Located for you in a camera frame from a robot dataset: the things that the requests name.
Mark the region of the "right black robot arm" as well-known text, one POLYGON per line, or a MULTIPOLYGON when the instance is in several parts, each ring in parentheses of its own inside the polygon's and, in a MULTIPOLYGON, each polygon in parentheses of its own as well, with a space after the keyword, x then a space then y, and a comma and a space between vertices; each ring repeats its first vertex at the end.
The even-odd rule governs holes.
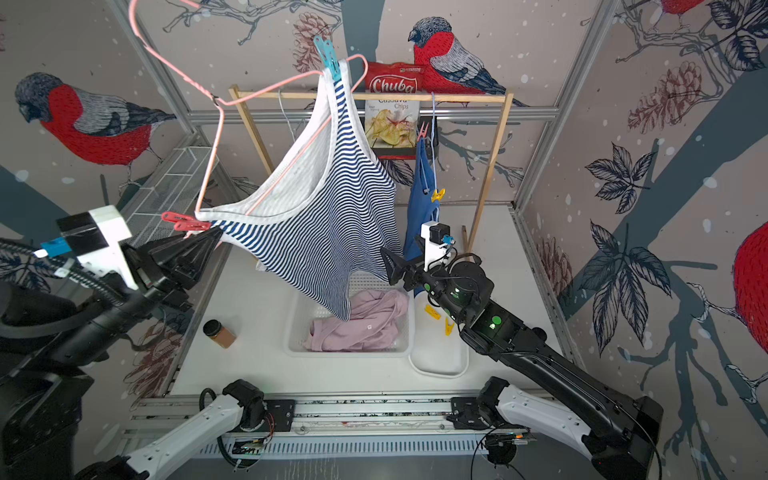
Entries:
POLYGON ((477 255, 407 261, 386 248, 380 252, 390 284, 423 288, 428 300, 459 325, 466 345, 551 396, 532 396, 492 377, 476 400, 487 424, 542 433, 583 455, 605 479, 645 479, 661 471, 661 405, 648 396, 631 398, 592 377, 551 348, 542 329, 527 326, 493 301, 494 284, 477 255))

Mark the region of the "striped tank top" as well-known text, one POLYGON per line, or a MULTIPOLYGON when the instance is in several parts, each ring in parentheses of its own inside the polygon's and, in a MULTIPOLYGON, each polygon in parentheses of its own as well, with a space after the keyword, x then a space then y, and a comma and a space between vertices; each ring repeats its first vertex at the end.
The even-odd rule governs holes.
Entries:
POLYGON ((386 280, 380 250, 399 253, 402 242, 397 187, 369 146, 347 62, 339 68, 338 78, 329 71, 319 77, 308 124, 258 190, 196 217, 347 321, 351 274, 386 280))

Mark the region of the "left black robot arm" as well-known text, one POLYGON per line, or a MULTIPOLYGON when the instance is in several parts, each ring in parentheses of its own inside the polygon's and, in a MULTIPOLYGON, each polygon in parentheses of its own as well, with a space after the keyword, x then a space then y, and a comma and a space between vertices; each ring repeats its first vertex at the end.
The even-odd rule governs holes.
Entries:
POLYGON ((261 390, 244 380, 218 396, 203 394, 198 412, 149 446, 82 470, 73 465, 82 400, 93 385, 86 365, 160 307, 190 307, 222 232, 211 228, 140 248, 120 246, 128 276, 98 278, 73 260, 56 259, 68 277, 92 289, 82 304, 12 283, 1 286, 1 475, 5 479, 165 479, 210 442, 236 430, 273 434, 261 390))

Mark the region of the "white wire hanger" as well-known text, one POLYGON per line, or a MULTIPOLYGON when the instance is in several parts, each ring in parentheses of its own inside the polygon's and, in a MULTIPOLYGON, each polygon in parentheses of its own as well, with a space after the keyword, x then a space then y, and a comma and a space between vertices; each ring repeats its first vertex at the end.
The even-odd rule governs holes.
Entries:
POLYGON ((284 103, 283 103, 283 100, 282 100, 281 92, 278 92, 278 105, 279 105, 281 114, 283 116, 283 119, 285 120, 285 122, 287 124, 287 127, 288 127, 288 130, 289 130, 291 139, 292 139, 293 142, 296 142, 298 128, 293 125, 290 117, 288 116, 287 110, 284 107, 284 103))

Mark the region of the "pink tank top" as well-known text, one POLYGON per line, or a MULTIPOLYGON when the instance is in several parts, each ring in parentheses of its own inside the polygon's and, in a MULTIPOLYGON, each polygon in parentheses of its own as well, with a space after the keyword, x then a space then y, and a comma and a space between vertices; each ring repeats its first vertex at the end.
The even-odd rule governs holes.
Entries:
POLYGON ((407 295, 396 289, 364 290, 350 300, 348 321, 317 318, 302 346, 311 352, 370 352, 389 349, 399 335, 397 320, 407 314, 407 295))

